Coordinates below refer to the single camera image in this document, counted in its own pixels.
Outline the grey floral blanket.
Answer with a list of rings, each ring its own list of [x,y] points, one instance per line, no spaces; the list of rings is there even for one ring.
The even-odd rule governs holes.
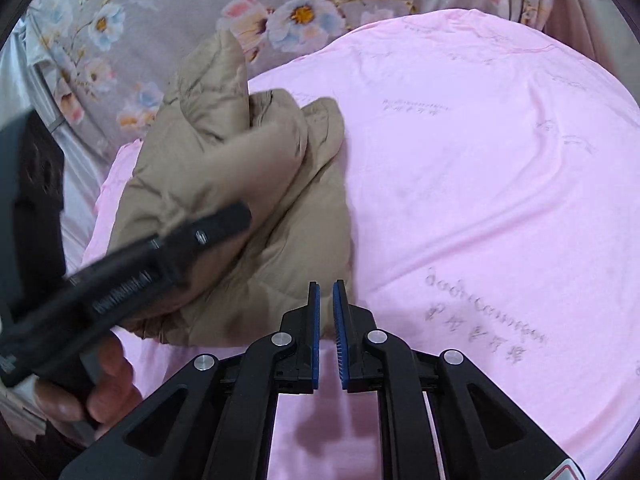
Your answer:
[[[181,59],[218,30],[239,41],[258,75],[365,24],[477,9],[536,29],[553,0],[32,0],[28,62],[56,107],[104,158],[144,136]]]

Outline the white satin bedding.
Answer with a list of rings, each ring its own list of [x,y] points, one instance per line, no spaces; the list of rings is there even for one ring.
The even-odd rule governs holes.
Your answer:
[[[58,30],[20,18],[1,46],[1,328],[75,273],[122,137]]]

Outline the tan puffer jacket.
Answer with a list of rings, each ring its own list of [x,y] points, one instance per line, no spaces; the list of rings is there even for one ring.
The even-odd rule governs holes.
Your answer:
[[[320,288],[352,278],[352,222],[336,102],[250,92],[245,56],[218,32],[181,64],[124,187],[110,246],[157,234],[175,285],[122,325],[162,344],[239,347],[273,332]]]

